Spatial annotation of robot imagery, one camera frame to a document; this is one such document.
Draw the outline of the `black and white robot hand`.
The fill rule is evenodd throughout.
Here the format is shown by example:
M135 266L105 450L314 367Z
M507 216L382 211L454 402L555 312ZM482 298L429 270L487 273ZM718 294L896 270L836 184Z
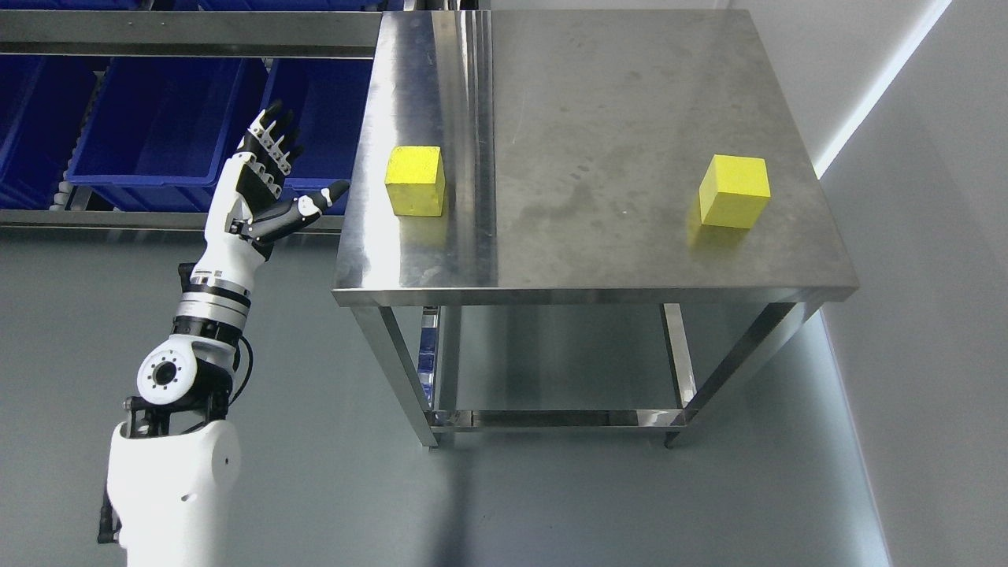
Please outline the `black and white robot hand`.
M293 111L280 100L258 113L224 162L204 227L205 251L188 273L190 286L252 290L256 270L277 241L306 228L349 193L348 180L282 197L284 182L303 149Z

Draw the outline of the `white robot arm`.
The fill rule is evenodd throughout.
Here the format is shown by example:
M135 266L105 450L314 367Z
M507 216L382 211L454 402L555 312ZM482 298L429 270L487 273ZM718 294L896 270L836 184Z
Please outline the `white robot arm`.
M179 268L172 333L138 366L110 440L97 541L129 566L223 566L242 451L227 419L255 270Z

